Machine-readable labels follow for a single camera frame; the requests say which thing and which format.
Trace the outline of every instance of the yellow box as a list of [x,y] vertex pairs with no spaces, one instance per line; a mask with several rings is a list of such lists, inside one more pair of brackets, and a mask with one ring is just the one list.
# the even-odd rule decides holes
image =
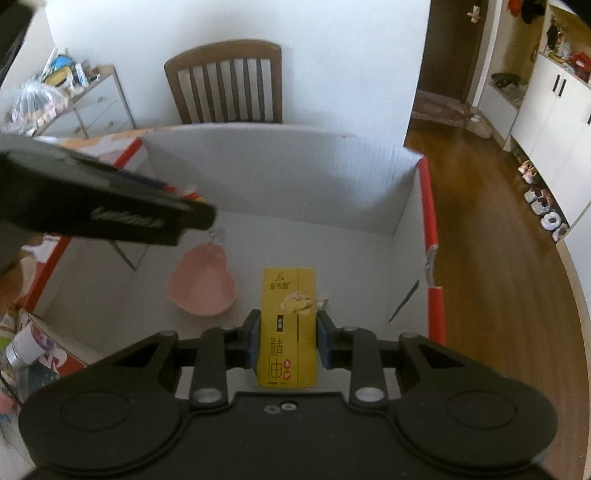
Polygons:
[[258,381],[262,387],[316,385],[316,284],[311,268],[266,268]]

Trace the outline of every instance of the spray can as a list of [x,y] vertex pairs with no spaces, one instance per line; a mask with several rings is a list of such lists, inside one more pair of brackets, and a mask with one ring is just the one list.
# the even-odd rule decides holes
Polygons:
[[6,359],[15,370],[22,370],[39,360],[53,346],[53,341],[37,325],[29,322],[6,347]]

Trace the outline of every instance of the wooden floor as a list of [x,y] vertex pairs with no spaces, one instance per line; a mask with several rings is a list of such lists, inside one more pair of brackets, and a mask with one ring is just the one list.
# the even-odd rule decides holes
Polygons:
[[492,139],[421,120],[407,146],[429,159],[446,345],[542,391],[559,421],[544,466],[559,480],[582,479],[589,385],[579,317],[517,161]]

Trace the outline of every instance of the black device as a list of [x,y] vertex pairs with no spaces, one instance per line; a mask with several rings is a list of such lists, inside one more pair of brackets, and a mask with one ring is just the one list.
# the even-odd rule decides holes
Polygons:
[[165,184],[55,145],[0,135],[0,274],[34,232],[177,245],[216,209]]
[[[550,402],[413,333],[398,342],[317,315],[323,366],[350,371],[341,393],[237,393],[226,371],[256,367],[260,311],[194,340],[163,331],[35,393],[21,434],[27,480],[302,478],[459,480],[552,477]],[[189,400],[175,398],[194,367]],[[384,368],[402,397],[389,400]]]

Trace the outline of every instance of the wooden chair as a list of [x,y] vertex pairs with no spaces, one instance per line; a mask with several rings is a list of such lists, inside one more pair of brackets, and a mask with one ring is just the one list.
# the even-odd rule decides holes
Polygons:
[[[197,89],[197,81],[195,77],[196,69],[201,69],[203,72],[205,97],[207,99],[207,107],[209,108],[212,122],[230,121],[228,118],[228,105],[226,102],[226,88],[224,86],[222,67],[220,65],[221,62],[228,60],[230,61],[230,83],[232,86],[232,102],[234,105],[234,111],[236,113],[236,121],[257,121],[253,120],[252,114],[252,92],[248,59],[256,59],[256,91],[258,92],[258,107],[261,122],[265,121],[265,92],[263,87],[261,60],[270,60],[271,98],[273,111],[272,121],[276,124],[282,123],[281,47],[277,44],[263,40],[235,40],[203,45],[201,47],[187,50],[167,61],[164,65],[164,71],[166,72],[168,84],[170,85],[170,90],[172,91],[174,102],[177,105],[177,110],[181,117],[181,121],[184,124],[193,123],[189,114],[187,99],[183,93],[181,81],[178,75],[183,70],[188,70],[191,92],[193,94],[197,116],[199,117],[200,123],[204,122],[202,103],[199,96],[199,91]],[[241,118],[238,81],[236,79],[236,66],[234,60],[242,60],[247,118]],[[212,85],[210,82],[209,72],[207,71],[207,66],[210,64],[215,64],[217,89],[219,92],[223,120],[216,119]]]

